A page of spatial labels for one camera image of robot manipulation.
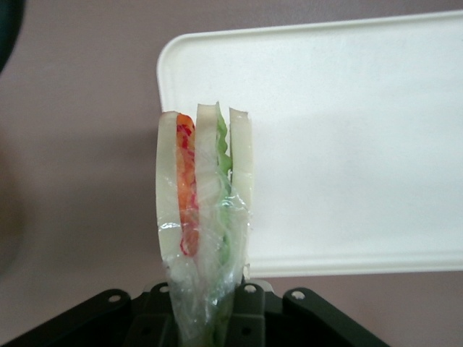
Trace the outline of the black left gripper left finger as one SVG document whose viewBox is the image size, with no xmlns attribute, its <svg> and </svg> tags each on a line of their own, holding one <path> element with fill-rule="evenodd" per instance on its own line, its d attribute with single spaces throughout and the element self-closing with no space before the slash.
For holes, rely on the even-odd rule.
<svg viewBox="0 0 463 347">
<path fill-rule="evenodd" d="M 145 289 L 132 301 L 133 319 L 125 346 L 178 346 L 179 332 L 166 282 Z"/>
</svg>

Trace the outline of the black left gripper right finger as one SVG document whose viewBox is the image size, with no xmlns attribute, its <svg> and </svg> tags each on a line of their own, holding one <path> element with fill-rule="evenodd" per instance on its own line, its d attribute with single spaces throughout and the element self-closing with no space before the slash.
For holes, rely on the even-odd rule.
<svg viewBox="0 0 463 347">
<path fill-rule="evenodd" d="M 268 293 L 274 293 L 269 282 L 244 282 L 235 289 L 225 346 L 266 345 L 265 310 Z"/>
</svg>

